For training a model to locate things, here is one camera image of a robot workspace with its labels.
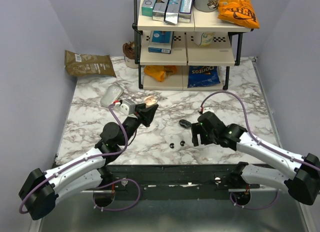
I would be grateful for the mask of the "beige earbud charging case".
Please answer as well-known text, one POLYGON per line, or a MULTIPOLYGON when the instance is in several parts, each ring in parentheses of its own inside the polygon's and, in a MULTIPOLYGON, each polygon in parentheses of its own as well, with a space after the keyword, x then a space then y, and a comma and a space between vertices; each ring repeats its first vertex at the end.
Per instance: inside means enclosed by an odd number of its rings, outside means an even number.
POLYGON ((151 107, 158 104, 158 101, 154 95, 149 95, 144 98, 145 107, 151 107))

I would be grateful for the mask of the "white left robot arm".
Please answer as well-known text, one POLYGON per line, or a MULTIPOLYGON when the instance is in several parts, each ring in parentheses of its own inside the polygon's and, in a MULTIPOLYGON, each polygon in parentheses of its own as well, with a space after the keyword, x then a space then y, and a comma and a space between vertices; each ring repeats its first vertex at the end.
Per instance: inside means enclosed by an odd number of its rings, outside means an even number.
POLYGON ((109 112, 115 121, 103 127, 100 139, 93 148, 64 165, 46 171, 36 168, 29 173, 18 193, 20 214, 29 214, 36 221, 73 194, 93 188, 104 190, 110 186, 111 177, 104 173, 106 165, 127 149, 129 139, 141 125, 146 128, 151 125, 159 107, 158 104, 135 104, 121 122, 113 108, 124 103, 119 100, 109 105, 109 112))

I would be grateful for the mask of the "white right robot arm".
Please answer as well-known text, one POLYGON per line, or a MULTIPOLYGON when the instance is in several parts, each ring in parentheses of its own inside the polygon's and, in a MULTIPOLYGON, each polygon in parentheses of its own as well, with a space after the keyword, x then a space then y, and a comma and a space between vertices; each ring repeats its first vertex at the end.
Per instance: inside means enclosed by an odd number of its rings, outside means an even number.
POLYGON ((251 135, 249 130, 235 123, 225 125, 213 112, 207 111, 191 125, 192 143, 215 144, 248 154, 269 165, 259 167, 240 162, 230 175, 230 183, 241 188, 257 184, 287 192, 296 201, 313 205, 320 192, 320 160, 289 152, 251 135))

